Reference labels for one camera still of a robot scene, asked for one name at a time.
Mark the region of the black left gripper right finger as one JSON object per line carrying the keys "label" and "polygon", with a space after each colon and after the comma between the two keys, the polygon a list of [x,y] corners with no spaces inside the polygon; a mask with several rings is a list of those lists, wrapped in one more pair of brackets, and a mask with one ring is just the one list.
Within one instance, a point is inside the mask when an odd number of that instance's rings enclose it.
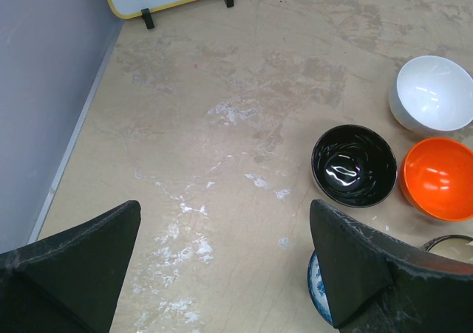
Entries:
{"label": "black left gripper right finger", "polygon": [[317,199],[310,231],[339,332],[471,332],[472,265],[413,247]]}

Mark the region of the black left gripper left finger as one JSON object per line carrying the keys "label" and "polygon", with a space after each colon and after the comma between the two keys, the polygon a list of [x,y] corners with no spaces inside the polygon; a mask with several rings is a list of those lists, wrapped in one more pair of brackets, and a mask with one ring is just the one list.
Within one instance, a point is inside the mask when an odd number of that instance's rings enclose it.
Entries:
{"label": "black left gripper left finger", "polygon": [[2,332],[109,332],[140,203],[1,254]]}

